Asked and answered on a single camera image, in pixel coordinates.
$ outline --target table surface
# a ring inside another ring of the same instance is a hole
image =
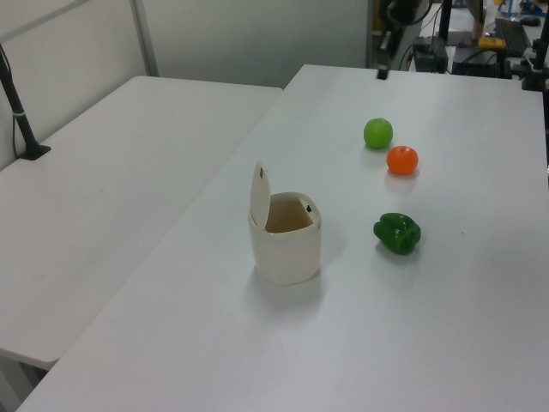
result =
[[[24,402],[39,410],[541,411],[549,196],[540,94],[519,82],[305,66]],[[513,100],[522,117],[504,116]],[[365,148],[371,118],[419,153]],[[323,216],[318,276],[254,270],[256,161]],[[422,227],[409,256],[372,226]]]
[[[0,354],[49,368],[281,93],[137,77],[0,173]]]

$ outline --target black stand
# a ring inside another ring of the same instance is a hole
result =
[[[28,123],[27,115],[25,114],[21,101],[19,100],[19,95],[15,90],[15,85],[13,83],[11,72],[9,71],[8,62],[5,60],[5,56],[3,54],[0,54],[0,81],[2,82],[6,96],[8,96],[11,110],[14,113],[15,120],[19,125],[19,129],[21,130],[21,134],[23,135],[23,139],[27,145],[27,150],[19,157],[28,161],[35,161],[41,155],[49,152],[50,148],[47,146],[41,146],[38,142],[36,142],[31,125]]]

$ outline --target yellow object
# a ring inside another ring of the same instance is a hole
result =
[[[479,39],[479,48],[494,51],[505,50],[505,42],[495,37],[481,37]]]

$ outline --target white wall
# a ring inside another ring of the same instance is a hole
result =
[[[365,67],[371,0],[138,0],[160,76],[284,88],[303,64]]]
[[[145,74],[130,0],[89,0],[18,33],[3,48],[39,142],[131,77]],[[18,130],[17,136],[22,142]],[[13,161],[12,152],[11,109],[0,90],[0,169]]]

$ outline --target orange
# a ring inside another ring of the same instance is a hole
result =
[[[394,174],[413,173],[418,166],[418,161],[418,154],[408,146],[396,146],[387,153],[387,166]]]

